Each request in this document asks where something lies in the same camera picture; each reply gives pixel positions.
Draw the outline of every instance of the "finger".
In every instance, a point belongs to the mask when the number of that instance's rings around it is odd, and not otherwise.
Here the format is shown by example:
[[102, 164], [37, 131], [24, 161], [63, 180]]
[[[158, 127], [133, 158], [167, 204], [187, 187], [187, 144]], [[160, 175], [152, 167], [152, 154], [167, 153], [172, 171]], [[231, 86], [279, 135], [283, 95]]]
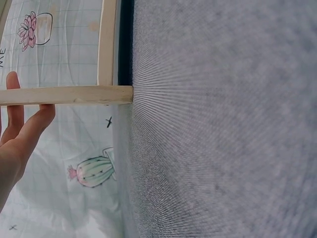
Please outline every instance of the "finger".
[[19, 164], [20, 171], [17, 180], [22, 178], [26, 164], [42, 132], [50, 125], [54, 117], [54, 105], [40, 106], [40, 110], [25, 123], [18, 136], [1, 147], [1, 153], [5, 153], [8, 158]]
[[16, 148], [25, 164], [31, 156], [43, 131], [51, 124], [55, 117], [55, 105], [41, 105], [40, 110], [34, 114], [22, 127], [18, 136], [12, 140], [17, 141]]
[[[6, 78], [7, 89], [20, 88], [16, 72], [11, 72]], [[7, 143], [9, 140], [14, 139], [20, 132], [24, 125], [24, 107], [23, 106], [9, 106], [7, 107], [8, 113], [8, 127], [3, 133], [0, 145]]]

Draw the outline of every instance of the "dark edge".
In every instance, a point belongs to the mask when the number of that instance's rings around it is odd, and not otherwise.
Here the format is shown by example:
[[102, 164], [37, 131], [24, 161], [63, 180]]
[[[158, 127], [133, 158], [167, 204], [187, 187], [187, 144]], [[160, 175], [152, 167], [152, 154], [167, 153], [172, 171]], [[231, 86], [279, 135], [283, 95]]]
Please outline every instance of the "dark edge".
[[133, 13], [134, 0], [121, 0], [118, 85], [132, 86]]

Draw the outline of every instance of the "cactus print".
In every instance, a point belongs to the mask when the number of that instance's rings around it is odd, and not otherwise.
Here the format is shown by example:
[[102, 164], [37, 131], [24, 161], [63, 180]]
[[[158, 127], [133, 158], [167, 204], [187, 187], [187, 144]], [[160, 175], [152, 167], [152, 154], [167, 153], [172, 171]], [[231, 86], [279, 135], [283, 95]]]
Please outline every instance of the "cactus print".
[[68, 167], [70, 180], [77, 180], [86, 187], [95, 187], [102, 184], [111, 176], [114, 178], [113, 148], [104, 150], [104, 156], [89, 158], [77, 165], [77, 169]]

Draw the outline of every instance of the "grid pattern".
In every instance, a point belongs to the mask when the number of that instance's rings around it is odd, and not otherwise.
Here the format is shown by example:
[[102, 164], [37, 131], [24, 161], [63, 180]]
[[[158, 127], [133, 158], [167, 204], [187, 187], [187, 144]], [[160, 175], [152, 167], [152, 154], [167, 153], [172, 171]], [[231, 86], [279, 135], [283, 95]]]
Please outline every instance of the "grid pattern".
[[[6, 55], [0, 88], [11, 70], [18, 72], [22, 87], [95, 85], [99, 35], [90, 25], [100, 21], [101, 5], [102, 0], [14, 0], [1, 44]], [[32, 10], [53, 15], [52, 35], [47, 44], [22, 52], [17, 32]], [[26, 107], [26, 119], [36, 110]], [[5, 109], [2, 115], [2, 124], [7, 124]], [[76, 168], [112, 146], [110, 117], [111, 107], [57, 107], [55, 120], [0, 214], [4, 237], [102, 237], [98, 226], [106, 227], [110, 237], [122, 237], [116, 181], [87, 188], [67, 177], [68, 166]], [[91, 222], [93, 217], [99, 219]], [[9, 230], [11, 225], [17, 230]]]

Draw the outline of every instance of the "wooden dowel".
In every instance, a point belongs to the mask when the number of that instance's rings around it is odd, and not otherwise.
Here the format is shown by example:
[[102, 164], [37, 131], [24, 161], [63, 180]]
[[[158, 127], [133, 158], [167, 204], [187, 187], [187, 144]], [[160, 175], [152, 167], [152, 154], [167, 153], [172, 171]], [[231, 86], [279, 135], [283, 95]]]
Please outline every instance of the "wooden dowel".
[[12, 0], [0, 0], [0, 43], [4, 31], [6, 19], [9, 14]]
[[128, 104], [132, 86], [69, 86], [0, 90], [0, 106], [38, 104]]
[[113, 51], [116, 0], [103, 0], [99, 31], [98, 81], [100, 86], [113, 84]]

